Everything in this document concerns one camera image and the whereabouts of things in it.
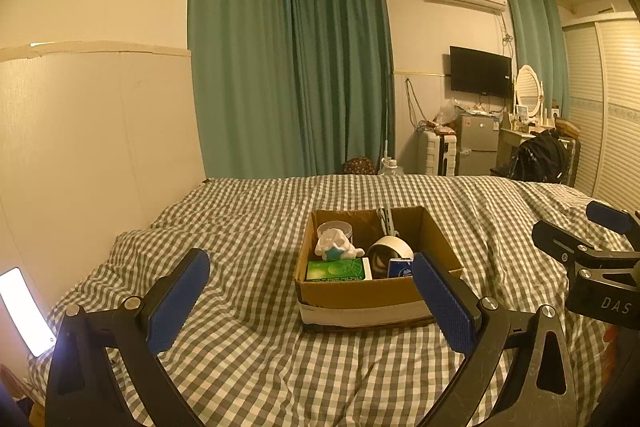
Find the blue white packet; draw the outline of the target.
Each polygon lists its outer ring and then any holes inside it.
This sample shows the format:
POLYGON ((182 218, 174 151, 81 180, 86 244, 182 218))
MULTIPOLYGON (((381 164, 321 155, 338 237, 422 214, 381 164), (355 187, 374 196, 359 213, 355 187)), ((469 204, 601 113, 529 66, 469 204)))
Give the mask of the blue white packet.
POLYGON ((413 260, 408 258, 392 258, 387 265, 387 277, 397 279, 397 277, 411 277, 413 260))

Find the black bag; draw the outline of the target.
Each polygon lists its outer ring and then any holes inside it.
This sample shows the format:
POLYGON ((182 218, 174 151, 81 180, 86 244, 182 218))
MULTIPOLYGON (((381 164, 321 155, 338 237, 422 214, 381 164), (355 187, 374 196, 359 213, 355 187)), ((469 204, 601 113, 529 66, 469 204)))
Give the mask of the black bag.
POLYGON ((515 150, 506 176, 516 181, 561 183, 568 173, 570 156, 556 130, 546 130, 524 141, 515 150))

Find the lit smartphone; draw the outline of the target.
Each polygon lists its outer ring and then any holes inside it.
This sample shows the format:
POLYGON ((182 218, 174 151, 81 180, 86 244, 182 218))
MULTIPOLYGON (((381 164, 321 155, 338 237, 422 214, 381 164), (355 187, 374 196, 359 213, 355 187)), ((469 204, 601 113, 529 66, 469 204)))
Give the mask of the lit smartphone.
POLYGON ((56 338, 17 267, 1 274, 1 299, 9 317, 33 357, 55 346, 56 338))

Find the oval white mirror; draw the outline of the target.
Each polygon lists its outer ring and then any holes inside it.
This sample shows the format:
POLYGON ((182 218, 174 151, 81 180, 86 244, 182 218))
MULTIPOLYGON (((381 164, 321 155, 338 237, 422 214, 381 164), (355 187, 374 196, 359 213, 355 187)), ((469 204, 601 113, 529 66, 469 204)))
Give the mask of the oval white mirror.
POLYGON ((532 66, 523 65, 514 82, 516 109, 526 108, 528 118, 539 115, 544 103, 544 87, 532 66))

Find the small grey fridge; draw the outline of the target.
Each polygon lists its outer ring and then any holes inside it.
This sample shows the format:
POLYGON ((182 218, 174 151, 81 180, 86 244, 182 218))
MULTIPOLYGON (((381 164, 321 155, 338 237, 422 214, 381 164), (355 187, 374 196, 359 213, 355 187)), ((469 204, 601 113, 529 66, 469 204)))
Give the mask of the small grey fridge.
POLYGON ((464 114, 456 120, 456 132, 456 175, 489 176, 497 161, 498 119, 464 114))

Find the white louvered wardrobe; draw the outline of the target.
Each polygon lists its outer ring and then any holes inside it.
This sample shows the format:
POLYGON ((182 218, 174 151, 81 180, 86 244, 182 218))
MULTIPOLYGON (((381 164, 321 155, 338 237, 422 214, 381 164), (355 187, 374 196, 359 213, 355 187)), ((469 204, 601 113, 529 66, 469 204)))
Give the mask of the white louvered wardrobe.
POLYGON ((633 12, 585 17, 563 27, 568 119, 579 129, 579 191, 639 208, 639 21, 633 12))

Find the white suitcase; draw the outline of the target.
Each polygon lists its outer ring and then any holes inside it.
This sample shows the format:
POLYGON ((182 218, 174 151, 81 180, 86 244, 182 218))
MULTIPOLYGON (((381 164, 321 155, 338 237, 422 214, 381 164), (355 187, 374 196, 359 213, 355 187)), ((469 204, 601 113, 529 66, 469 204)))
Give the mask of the white suitcase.
POLYGON ((419 134, 418 173, 427 176, 454 176, 457 167, 457 137, 424 130, 419 134))

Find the tape roll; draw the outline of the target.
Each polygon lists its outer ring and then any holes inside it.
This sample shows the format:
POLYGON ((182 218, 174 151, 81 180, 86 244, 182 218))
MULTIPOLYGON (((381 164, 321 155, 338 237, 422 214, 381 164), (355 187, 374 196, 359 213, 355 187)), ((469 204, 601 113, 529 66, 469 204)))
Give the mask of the tape roll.
POLYGON ((392 258, 414 258, 412 248, 403 239, 383 236, 367 251, 371 271, 375 279, 387 277, 387 265, 392 258))

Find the green curtain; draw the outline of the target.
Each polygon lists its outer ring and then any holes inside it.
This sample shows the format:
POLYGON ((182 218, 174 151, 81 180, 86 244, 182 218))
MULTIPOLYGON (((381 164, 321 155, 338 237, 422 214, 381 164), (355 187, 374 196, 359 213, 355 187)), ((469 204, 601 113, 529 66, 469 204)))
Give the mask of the green curtain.
POLYGON ((544 88, 544 107, 570 113, 565 39, 556 0, 506 0, 512 20, 518 66, 530 66, 544 88))
POLYGON ((386 0, 188 0, 205 172, 339 172, 395 150, 386 0))

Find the large water bottle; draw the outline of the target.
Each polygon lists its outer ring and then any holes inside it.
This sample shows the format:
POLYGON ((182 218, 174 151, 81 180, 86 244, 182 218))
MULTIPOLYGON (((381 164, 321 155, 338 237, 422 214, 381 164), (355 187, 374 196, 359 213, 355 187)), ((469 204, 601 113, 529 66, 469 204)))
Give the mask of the large water bottle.
POLYGON ((383 157, 378 169, 379 176, 402 176, 404 174, 404 168, 398 165, 395 158, 383 157))

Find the cardboard box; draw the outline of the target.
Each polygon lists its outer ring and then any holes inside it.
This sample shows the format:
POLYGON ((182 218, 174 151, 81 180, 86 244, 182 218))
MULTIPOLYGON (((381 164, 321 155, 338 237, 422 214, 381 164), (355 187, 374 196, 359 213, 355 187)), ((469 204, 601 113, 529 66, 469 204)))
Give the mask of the cardboard box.
MULTIPOLYGON (((399 237, 415 253, 436 258, 451 275, 461 277, 463 265, 431 213, 423 207, 394 208, 392 213, 399 237)), ((331 220, 350 223, 355 245, 365 251, 383 236, 373 209, 318 209, 309 213, 294 272, 297 306, 306 329, 382 329, 431 321, 431 312, 411 277, 372 277, 370 281, 349 282, 305 280, 307 263, 318 259, 314 253, 317 228, 331 220)))

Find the white green medicine box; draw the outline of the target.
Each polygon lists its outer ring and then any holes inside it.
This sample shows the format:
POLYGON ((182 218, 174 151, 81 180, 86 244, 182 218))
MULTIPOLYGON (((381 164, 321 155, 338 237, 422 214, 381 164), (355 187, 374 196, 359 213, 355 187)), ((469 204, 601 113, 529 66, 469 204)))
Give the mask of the white green medicine box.
POLYGON ((368 258, 309 261, 305 280, 308 282, 370 281, 372 272, 368 258))

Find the white plastic bottle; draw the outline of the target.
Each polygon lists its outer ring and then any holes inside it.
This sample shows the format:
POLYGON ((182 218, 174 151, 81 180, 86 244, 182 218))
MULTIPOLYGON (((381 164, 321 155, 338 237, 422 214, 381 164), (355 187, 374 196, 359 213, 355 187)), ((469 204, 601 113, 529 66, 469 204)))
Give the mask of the white plastic bottle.
POLYGON ((342 220, 331 220, 321 223, 317 228, 317 235, 321 237, 327 231, 340 230, 348 239, 352 239, 352 225, 342 220))

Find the brown patterned cushion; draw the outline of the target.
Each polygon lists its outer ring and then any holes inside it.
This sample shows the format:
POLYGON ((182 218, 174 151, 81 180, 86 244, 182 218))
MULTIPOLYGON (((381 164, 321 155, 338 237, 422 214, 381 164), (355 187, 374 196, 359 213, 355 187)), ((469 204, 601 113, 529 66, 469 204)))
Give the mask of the brown patterned cushion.
POLYGON ((376 168, 370 158, 356 157, 344 162, 342 173, 354 174, 355 176, 375 176, 376 168))

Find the black wall television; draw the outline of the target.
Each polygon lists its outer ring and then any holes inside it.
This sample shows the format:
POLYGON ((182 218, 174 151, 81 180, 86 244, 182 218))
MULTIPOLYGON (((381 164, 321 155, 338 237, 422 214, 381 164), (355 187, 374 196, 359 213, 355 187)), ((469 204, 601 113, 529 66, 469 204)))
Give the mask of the black wall television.
POLYGON ((461 46, 449 53, 452 91, 510 98, 512 95, 512 60, 508 56, 461 46))

